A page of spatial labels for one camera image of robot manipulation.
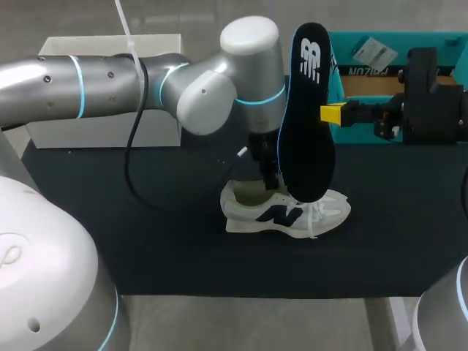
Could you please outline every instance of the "white sneaker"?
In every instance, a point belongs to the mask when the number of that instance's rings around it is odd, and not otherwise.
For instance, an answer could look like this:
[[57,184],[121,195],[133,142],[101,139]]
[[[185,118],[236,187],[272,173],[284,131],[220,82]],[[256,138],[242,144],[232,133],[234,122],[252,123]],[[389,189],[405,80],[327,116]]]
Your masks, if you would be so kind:
[[279,230],[293,238],[314,238],[338,227],[350,214],[347,197],[328,190],[315,203],[299,203],[280,187],[265,190],[263,181],[228,181],[221,208],[229,233]]

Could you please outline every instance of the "new balance logo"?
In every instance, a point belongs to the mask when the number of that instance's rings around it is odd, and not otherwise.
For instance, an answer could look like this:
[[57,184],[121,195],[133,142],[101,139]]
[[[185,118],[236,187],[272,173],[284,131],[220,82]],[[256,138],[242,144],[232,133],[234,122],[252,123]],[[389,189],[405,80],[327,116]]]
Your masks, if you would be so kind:
[[305,60],[301,63],[301,72],[319,83],[320,73],[317,69],[320,68],[320,46],[316,42],[310,43],[307,38],[302,39],[301,57]]
[[258,222],[268,222],[273,220],[274,224],[279,224],[284,227],[290,227],[294,224],[297,218],[302,215],[302,208],[293,208],[286,215],[285,205],[273,205],[257,218]]

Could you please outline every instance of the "white cable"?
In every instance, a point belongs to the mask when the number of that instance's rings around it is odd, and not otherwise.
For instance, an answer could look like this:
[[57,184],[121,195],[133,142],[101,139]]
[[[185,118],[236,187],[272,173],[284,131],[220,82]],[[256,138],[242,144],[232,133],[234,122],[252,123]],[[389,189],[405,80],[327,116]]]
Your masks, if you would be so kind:
[[238,157],[242,157],[242,155],[244,155],[246,152],[247,152],[247,147],[244,146],[238,153],[237,153],[237,156]]
[[130,34],[129,26],[127,20],[125,19],[124,11],[120,4],[120,0],[116,0],[116,7],[122,26],[124,27],[125,36],[127,37],[127,47],[129,52],[133,56],[133,61],[135,61],[135,68],[137,69],[138,79],[140,80],[140,98],[143,97],[143,87],[145,86],[145,78],[143,76],[143,70],[141,69],[140,60],[138,59],[137,51],[135,50],[135,43],[132,40],[132,35]]

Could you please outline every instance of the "insole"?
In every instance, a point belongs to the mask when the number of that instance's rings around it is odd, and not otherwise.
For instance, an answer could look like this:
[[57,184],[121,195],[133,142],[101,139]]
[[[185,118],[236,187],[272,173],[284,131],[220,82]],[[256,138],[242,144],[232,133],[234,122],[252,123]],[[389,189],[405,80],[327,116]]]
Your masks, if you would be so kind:
[[335,168],[335,145],[320,106],[327,104],[331,44],[318,23],[303,24],[292,40],[287,106],[278,136],[278,163],[288,192],[303,203],[319,200]]

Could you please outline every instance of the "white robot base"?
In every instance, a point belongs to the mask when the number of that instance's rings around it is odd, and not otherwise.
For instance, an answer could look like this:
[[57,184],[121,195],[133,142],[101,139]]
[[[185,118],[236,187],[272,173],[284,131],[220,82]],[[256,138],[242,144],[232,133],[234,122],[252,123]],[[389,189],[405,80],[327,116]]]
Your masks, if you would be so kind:
[[85,228],[0,177],[0,350],[127,351],[129,323]]

